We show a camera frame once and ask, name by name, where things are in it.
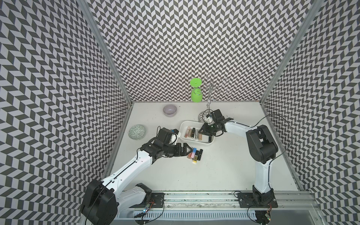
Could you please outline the brown tan lipstick tube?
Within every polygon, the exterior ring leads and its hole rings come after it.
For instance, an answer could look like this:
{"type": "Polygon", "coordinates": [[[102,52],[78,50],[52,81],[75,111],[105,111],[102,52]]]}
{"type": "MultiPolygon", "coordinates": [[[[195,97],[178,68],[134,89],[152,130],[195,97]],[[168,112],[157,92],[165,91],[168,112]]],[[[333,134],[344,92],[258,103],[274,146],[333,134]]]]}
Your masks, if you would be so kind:
{"type": "Polygon", "coordinates": [[[189,129],[189,132],[188,132],[188,137],[189,138],[191,138],[193,136],[193,131],[192,130],[193,130],[192,128],[189,129]]]}

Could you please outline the pink lip gloss tube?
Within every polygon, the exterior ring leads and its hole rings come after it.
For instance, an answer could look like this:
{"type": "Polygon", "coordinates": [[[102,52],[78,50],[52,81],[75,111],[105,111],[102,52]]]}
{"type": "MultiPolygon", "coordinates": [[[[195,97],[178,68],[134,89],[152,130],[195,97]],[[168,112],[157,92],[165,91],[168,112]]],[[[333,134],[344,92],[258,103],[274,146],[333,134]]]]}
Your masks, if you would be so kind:
{"type": "Polygon", "coordinates": [[[185,132],[185,136],[184,136],[185,138],[187,138],[187,137],[188,137],[188,132],[189,132],[189,129],[190,129],[190,126],[188,126],[188,127],[187,127],[187,130],[186,130],[186,132],[185,132]]]}

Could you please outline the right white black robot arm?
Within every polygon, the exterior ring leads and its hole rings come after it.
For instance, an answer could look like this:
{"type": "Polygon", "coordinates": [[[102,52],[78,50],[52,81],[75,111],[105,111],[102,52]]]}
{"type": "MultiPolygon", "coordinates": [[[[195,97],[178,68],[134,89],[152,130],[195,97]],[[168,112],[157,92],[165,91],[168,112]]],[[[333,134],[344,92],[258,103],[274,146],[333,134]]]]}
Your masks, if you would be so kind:
{"type": "Polygon", "coordinates": [[[276,158],[278,145],[270,130],[265,125],[248,126],[236,122],[233,118],[225,118],[219,109],[208,112],[200,133],[209,137],[217,137],[217,133],[232,133],[247,140],[251,157],[256,162],[255,183],[252,196],[248,197],[255,206],[267,206],[275,199],[271,187],[272,162],[276,158]]]}

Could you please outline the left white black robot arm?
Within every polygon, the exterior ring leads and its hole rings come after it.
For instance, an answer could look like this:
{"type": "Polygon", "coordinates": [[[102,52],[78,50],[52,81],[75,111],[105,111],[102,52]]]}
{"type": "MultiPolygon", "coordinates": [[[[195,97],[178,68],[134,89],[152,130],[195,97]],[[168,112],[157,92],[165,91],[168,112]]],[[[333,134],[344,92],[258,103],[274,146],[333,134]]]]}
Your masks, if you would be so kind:
{"type": "Polygon", "coordinates": [[[178,143],[178,131],[161,128],[157,135],[143,144],[136,155],[121,169],[101,181],[91,181],[85,191],[80,212],[85,224],[109,225],[115,216],[134,205],[149,201],[152,191],[142,183],[131,190],[128,184],[140,172],[153,165],[158,159],[186,157],[193,149],[187,143],[178,143]]]}

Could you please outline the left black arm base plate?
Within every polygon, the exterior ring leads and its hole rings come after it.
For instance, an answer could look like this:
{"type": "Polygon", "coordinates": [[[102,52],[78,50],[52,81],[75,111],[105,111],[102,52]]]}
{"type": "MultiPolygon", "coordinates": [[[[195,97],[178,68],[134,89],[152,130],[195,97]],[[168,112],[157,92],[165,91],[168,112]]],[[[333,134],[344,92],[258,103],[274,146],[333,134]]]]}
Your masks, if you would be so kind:
{"type": "Polygon", "coordinates": [[[157,192],[147,194],[145,199],[138,205],[134,206],[137,208],[163,208],[164,207],[165,193],[157,192]]]}

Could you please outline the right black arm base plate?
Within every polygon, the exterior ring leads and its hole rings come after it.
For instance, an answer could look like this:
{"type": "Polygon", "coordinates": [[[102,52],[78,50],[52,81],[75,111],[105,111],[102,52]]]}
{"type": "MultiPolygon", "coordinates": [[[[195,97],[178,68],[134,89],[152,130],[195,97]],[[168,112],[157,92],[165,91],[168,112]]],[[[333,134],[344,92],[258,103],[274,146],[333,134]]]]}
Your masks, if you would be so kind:
{"type": "Polygon", "coordinates": [[[253,193],[236,193],[241,208],[278,208],[278,202],[274,195],[262,199],[261,196],[255,196],[253,193]]]}

